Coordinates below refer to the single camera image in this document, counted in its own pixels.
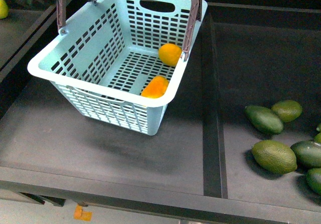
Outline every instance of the basket grip hole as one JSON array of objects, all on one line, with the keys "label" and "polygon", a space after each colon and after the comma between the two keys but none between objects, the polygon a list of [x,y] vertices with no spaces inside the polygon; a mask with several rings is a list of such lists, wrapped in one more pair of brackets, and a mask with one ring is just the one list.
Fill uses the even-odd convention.
[{"label": "basket grip hole", "polygon": [[175,5],[168,2],[140,0],[139,4],[150,11],[170,13],[175,11]]}]

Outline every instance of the plastic basket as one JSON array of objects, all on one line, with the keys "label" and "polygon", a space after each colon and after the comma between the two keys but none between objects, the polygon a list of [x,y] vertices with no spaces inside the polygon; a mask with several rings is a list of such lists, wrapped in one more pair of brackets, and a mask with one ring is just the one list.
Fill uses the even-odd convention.
[{"label": "plastic basket", "polygon": [[[183,45],[191,0],[151,1],[172,3],[175,10],[155,12],[142,7],[140,0],[86,3],[29,62],[28,71],[51,81],[84,116],[156,134],[201,21],[195,22],[189,52],[182,54],[176,68],[168,67],[157,51],[165,43]],[[202,4],[201,19],[207,8],[205,1]],[[140,96],[157,75],[170,81],[166,93],[157,99]]]}]

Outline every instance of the orange object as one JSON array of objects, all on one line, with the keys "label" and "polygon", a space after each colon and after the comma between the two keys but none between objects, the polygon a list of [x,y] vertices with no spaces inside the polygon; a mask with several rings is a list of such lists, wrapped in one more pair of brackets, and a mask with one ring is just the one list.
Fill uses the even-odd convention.
[{"label": "orange object", "polygon": [[176,67],[181,54],[182,49],[173,43],[166,43],[158,50],[159,59],[163,62],[163,64],[171,67]]},{"label": "orange object", "polygon": [[83,211],[82,207],[80,205],[76,206],[75,213],[74,213],[74,219],[90,221],[91,216],[92,216],[92,212]]},{"label": "orange object", "polygon": [[163,76],[154,77],[147,87],[141,92],[141,96],[149,98],[158,98],[166,92],[169,81]]}]

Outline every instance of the floor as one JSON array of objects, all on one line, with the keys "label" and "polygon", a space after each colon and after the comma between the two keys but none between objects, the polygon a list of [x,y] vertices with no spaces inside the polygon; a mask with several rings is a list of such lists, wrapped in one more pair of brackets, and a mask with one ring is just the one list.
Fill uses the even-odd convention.
[{"label": "floor", "polygon": [[92,212],[91,221],[76,220],[73,218],[76,205],[71,200],[67,200],[63,207],[57,207],[49,202],[40,205],[0,199],[0,224],[179,224],[177,219],[95,206],[83,208]]}]

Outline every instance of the avocado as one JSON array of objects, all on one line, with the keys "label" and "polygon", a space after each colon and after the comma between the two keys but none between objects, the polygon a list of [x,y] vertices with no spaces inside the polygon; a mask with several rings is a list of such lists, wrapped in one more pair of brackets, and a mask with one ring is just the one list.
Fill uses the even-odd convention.
[{"label": "avocado", "polygon": [[286,174],[297,169],[295,154],[284,143],[263,140],[256,143],[251,152],[256,162],[272,173]]},{"label": "avocado", "polygon": [[267,135],[277,135],[283,131],[283,122],[269,108],[250,105],[245,107],[245,115],[251,124],[260,132]]},{"label": "avocado", "polygon": [[314,141],[300,141],[291,146],[299,164],[307,168],[321,168],[321,144]]},{"label": "avocado", "polygon": [[312,168],[305,176],[308,186],[317,194],[321,195],[321,168]]}]

